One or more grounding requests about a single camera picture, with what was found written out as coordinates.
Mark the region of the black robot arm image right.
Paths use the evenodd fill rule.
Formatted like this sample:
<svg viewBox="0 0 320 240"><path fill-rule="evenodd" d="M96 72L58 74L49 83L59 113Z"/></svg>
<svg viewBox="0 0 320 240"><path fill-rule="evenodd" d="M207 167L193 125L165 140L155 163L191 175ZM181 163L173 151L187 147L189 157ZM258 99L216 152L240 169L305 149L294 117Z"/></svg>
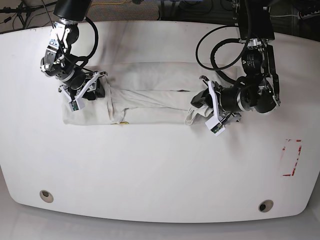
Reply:
<svg viewBox="0 0 320 240"><path fill-rule="evenodd" d="M241 112L271 112L280 104L280 84L269 13L260 3L237 3L240 38L217 43L211 66L201 62L136 62L109 66L102 79L105 97L87 101L79 113L63 114L74 125L193 124L224 126L241 119ZM240 54L243 76L216 63L216 52L226 44L244 44Z"/></svg>

